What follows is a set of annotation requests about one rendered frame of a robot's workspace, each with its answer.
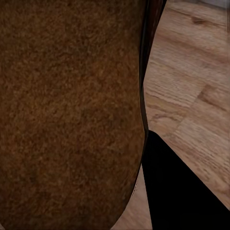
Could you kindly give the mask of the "sandal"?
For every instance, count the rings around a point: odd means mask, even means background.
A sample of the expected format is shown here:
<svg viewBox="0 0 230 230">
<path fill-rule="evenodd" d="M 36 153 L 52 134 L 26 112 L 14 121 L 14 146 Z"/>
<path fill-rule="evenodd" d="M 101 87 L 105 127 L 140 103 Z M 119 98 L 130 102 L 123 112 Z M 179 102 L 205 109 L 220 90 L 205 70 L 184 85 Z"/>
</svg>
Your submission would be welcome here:
<svg viewBox="0 0 230 230">
<path fill-rule="evenodd" d="M 110 230 L 148 139 L 167 0 L 0 0 L 0 223 Z"/>
</svg>

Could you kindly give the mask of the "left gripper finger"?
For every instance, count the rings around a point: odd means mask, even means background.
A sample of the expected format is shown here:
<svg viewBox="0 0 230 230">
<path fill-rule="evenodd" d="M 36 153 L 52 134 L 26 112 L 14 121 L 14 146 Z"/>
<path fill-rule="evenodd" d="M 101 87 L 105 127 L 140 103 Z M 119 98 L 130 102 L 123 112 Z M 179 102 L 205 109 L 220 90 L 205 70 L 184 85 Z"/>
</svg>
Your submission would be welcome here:
<svg viewBox="0 0 230 230">
<path fill-rule="evenodd" d="M 153 230 L 230 230 L 227 207 L 151 130 L 142 168 Z"/>
</svg>

